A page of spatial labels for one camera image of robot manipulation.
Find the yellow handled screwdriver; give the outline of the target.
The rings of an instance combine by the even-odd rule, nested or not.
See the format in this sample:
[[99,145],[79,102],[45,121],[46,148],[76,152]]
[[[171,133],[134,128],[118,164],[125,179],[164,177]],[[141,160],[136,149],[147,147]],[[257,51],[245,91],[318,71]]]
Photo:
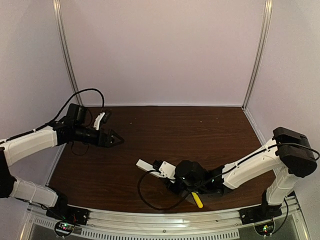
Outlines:
[[196,192],[192,192],[191,195],[192,195],[192,198],[193,198],[195,204],[197,205],[197,207],[199,209],[202,209],[204,207],[204,205],[203,205],[203,202],[201,201],[200,197],[198,196],[198,194]]

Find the white remote control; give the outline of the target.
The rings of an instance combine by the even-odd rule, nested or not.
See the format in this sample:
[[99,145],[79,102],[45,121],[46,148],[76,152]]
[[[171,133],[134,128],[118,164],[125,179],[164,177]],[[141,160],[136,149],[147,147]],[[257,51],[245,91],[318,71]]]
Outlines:
[[141,170],[143,170],[143,171],[145,171],[145,172],[152,171],[152,172],[150,172],[150,174],[151,174],[152,176],[156,177],[156,178],[162,178],[162,177],[163,177],[159,172],[157,172],[157,171],[153,168],[153,166],[152,166],[151,164],[147,163],[146,161],[144,161],[144,160],[142,160],[142,159],[139,159],[139,160],[137,161],[136,166],[137,166],[139,169],[141,169]]

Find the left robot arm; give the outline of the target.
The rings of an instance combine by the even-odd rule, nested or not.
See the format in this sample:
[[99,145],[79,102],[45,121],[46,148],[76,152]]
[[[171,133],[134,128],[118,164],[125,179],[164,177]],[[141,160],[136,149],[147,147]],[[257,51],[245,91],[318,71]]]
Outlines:
[[0,197],[2,199],[20,199],[58,211],[64,211],[68,207],[68,198],[65,194],[13,175],[11,167],[39,155],[40,152],[68,143],[79,142],[89,146],[112,148],[125,142],[114,130],[104,131],[102,128],[111,112],[102,110],[97,117],[92,118],[92,125],[86,125],[87,111],[88,108],[72,103],[61,119],[53,119],[36,129],[1,140]]

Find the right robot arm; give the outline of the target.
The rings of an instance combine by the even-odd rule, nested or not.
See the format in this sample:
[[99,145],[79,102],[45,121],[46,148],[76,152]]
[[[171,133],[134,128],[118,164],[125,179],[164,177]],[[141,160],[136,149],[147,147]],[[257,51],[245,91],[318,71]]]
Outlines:
[[206,170],[196,161],[183,160],[164,183],[176,195],[196,192],[221,197],[266,172],[280,169],[262,195],[262,204],[274,207],[282,204],[300,178],[317,169],[319,158],[304,134],[277,127],[265,145],[237,161]]

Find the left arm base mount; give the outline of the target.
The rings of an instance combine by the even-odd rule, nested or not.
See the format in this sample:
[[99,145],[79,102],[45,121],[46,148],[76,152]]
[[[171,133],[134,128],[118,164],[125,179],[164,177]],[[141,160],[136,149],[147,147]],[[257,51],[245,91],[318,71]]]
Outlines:
[[76,226],[87,224],[90,211],[85,208],[79,208],[67,205],[65,209],[56,207],[44,207],[46,216],[56,220],[75,224]]

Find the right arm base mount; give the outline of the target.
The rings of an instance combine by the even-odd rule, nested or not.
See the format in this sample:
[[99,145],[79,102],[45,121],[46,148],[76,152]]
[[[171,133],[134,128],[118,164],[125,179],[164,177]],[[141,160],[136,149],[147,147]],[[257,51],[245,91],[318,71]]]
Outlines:
[[282,215],[281,209],[265,210],[261,205],[242,208],[238,212],[243,225],[271,220]]

